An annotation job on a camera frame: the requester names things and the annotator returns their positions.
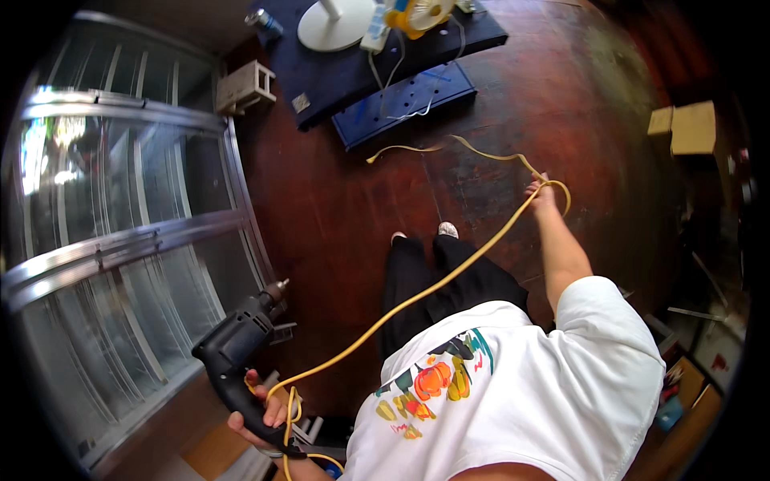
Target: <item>can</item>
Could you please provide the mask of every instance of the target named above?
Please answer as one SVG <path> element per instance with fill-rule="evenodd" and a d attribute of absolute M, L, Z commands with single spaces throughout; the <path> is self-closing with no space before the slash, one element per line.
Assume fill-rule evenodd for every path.
<path fill-rule="evenodd" d="M 265 12 L 264 8 L 249 13 L 244 21 L 248 26 L 256 26 L 268 40 L 274 40 L 283 35 L 281 24 L 271 14 Z"/>

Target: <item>person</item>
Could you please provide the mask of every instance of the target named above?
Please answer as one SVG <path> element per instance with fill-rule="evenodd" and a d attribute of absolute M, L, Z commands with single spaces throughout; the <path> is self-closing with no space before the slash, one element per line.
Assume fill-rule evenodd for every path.
<path fill-rule="evenodd" d="M 525 194 L 540 185 L 533 182 Z M 341 479 L 621 479 L 651 425 L 665 364 L 617 286 L 594 276 L 561 218 L 554 190 L 531 203 L 540 230 L 548 335 L 527 316 L 527 291 L 486 258 L 394 316 L 378 332 L 381 387 L 360 407 Z M 443 222 L 433 242 L 438 273 L 475 248 Z M 391 239 L 383 311 L 428 287 L 421 242 Z M 250 373 L 253 380 L 256 373 Z M 257 397 L 266 389 L 257 386 Z M 265 424 L 286 408 L 272 398 Z M 229 425 L 270 448 L 233 413 Z M 278 467 L 283 468 L 280 459 Z M 295 481 L 329 479 L 291 460 Z"/>

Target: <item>yellow extension cord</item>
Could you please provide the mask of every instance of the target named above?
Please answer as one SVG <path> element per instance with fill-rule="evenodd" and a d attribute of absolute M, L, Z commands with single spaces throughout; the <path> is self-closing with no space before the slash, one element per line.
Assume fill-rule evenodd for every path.
<path fill-rule="evenodd" d="M 462 264 L 460 264 L 454 271 L 447 274 L 446 277 L 441 279 L 439 282 L 436 282 L 431 287 L 425 289 L 424 291 L 420 292 L 419 294 L 416 294 L 415 296 L 410 297 L 406 301 L 402 302 L 398 306 L 392 308 L 385 316 L 382 316 L 379 321 L 375 322 L 369 330 L 367 330 L 356 342 L 351 344 L 347 349 L 342 351 L 341 353 L 334 356 L 332 359 L 329 359 L 325 363 L 316 366 L 312 369 L 309 369 L 305 372 L 302 372 L 300 374 L 297 374 L 294 377 L 290 377 L 285 381 L 281 381 L 275 386 L 273 386 L 272 389 L 267 393 L 267 398 L 265 399 L 265 402 L 267 402 L 268 399 L 270 399 L 275 392 L 280 389 L 281 387 L 290 384 L 295 381 L 299 381 L 300 379 L 306 378 L 307 376 L 312 376 L 316 372 L 323 371 L 329 366 L 332 366 L 333 364 L 338 363 L 345 357 L 347 357 L 351 352 L 358 349 L 361 344 L 366 342 L 367 339 L 369 339 L 385 322 L 388 321 L 391 317 L 395 316 L 400 310 L 407 308 L 408 306 L 411 306 L 415 302 L 419 301 L 420 299 L 423 299 L 425 297 L 428 297 L 430 294 L 433 294 L 438 289 L 441 289 L 446 284 L 451 282 L 453 279 L 458 277 L 465 269 L 467 269 L 471 264 L 476 262 L 481 256 L 487 253 L 489 249 L 492 249 L 492 246 L 497 244 L 497 241 L 503 238 L 503 235 L 505 235 L 509 230 L 511 230 L 511 227 L 514 226 L 516 221 L 521 216 L 521 213 L 532 203 L 532 200 L 537 197 L 537 194 L 539 193 L 540 189 L 545 187 L 546 185 L 558 185 L 559 187 L 564 190 L 564 195 L 567 198 L 567 205 L 564 207 L 564 215 L 567 215 L 567 212 L 570 210 L 570 206 L 572 204 L 572 198 L 570 196 L 570 190 L 567 189 L 567 186 L 563 184 L 562 182 L 559 182 L 558 180 L 547 180 L 545 177 L 543 177 L 538 171 L 532 168 L 532 165 L 530 165 L 529 162 L 527 162 L 527 158 L 524 157 L 522 154 L 513 154 L 513 155 L 506 155 L 506 156 L 500 156 L 500 155 L 491 155 L 491 154 L 485 154 L 484 152 L 480 152 L 476 150 L 470 143 L 468 143 L 467 140 L 463 139 L 459 135 L 450 135 L 450 137 L 456 139 L 461 144 L 468 147 L 470 150 L 476 152 L 479 155 L 483 155 L 484 157 L 487 157 L 489 159 L 494 160 L 513 160 L 515 158 L 519 158 L 522 163 L 524 163 L 524 166 L 527 167 L 527 169 L 530 170 L 535 176 L 540 179 L 541 184 L 540 187 L 537 188 L 534 192 L 532 192 L 532 195 L 530 195 L 527 200 L 524 201 L 523 204 L 514 212 L 514 214 L 511 216 L 510 219 L 508 219 L 508 222 L 503 225 L 503 228 L 500 229 L 500 231 L 497 232 L 497 234 L 492 236 L 492 239 L 489 239 L 486 244 L 481 246 L 471 257 L 465 260 Z M 373 156 L 369 157 L 367 159 L 367 162 L 370 164 L 373 163 L 378 156 L 380 156 L 381 153 L 385 152 L 388 149 L 407 149 L 407 150 L 413 150 L 415 152 L 435 152 L 437 150 L 441 150 L 444 148 L 444 144 L 434 145 L 433 147 L 428 147 L 427 149 L 416 149 L 414 147 L 409 147 L 408 145 L 391 145 L 389 147 L 385 147 L 384 149 L 381 149 L 379 152 L 374 154 Z M 296 396 L 296 387 L 292 386 L 291 390 L 289 392 L 289 405 L 287 406 L 287 411 L 289 413 L 289 416 L 286 418 L 286 433 L 283 435 L 283 445 L 288 446 L 289 445 L 289 438 L 291 437 L 291 425 L 292 423 L 296 423 L 300 420 L 300 417 L 302 417 L 302 403 L 299 399 L 297 399 L 296 407 L 297 407 L 297 414 L 292 419 L 291 417 L 291 406 L 294 401 L 294 396 Z M 331 458 L 329 456 L 324 456 L 323 454 L 308 454 L 307 455 L 310 458 L 324 458 L 328 459 L 332 463 L 336 464 L 337 467 L 340 468 L 340 471 L 344 471 L 344 468 L 342 465 L 334 458 Z M 287 455 L 283 455 L 283 473 L 286 475 L 286 479 L 288 481 L 292 481 L 291 475 L 289 474 L 289 457 Z"/>

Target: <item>electric fan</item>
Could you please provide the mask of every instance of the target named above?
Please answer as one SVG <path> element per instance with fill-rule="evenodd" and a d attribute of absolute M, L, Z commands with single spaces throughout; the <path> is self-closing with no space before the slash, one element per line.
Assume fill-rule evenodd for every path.
<path fill-rule="evenodd" d="M 456 0 L 397 0 L 385 15 L 391 28 L 400 28 L 410 40 L 417 40 L 431 28 L 449 20 Z"/>

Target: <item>wooden floor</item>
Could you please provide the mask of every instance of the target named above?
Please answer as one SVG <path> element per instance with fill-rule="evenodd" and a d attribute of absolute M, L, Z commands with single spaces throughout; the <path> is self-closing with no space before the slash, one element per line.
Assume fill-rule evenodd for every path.
<path fill-rule="evenodd" d="M 237 125 L 243 166 L 269 257 L 291 278 L 288 320 L 295 339 L 266 354 L 263 369 L 286 378 L 347 347 L 380 315 L 383 267 L 393 231 L 430 239 L 440 221 L 462 239 L 488 240 L 524 200 L 529 172 L 450 145 L 441 152 L 391 151 L 466 137 L 479 150 L 520 152 L 573 197 L 567 224 L 594 272 L 633 295 L 642 314 L 660 306 L 675 265 L 679 212 L 671 161 L 646 135 L 660 103 L 628 34 L 588 2 L 485 0 L 510 33 L 506 45 L 460 60 L 475 102 L 405 122 L 345 153 L 328 122 L 295 130 L 280 98 Z M 525 214 L 490 257 L 530 291 L 533 321 L 553 313 L 544 293 L 536 225 Z M 353 416 L 379 385 L 373 342 L 297 384 L 312 413 Z"/>

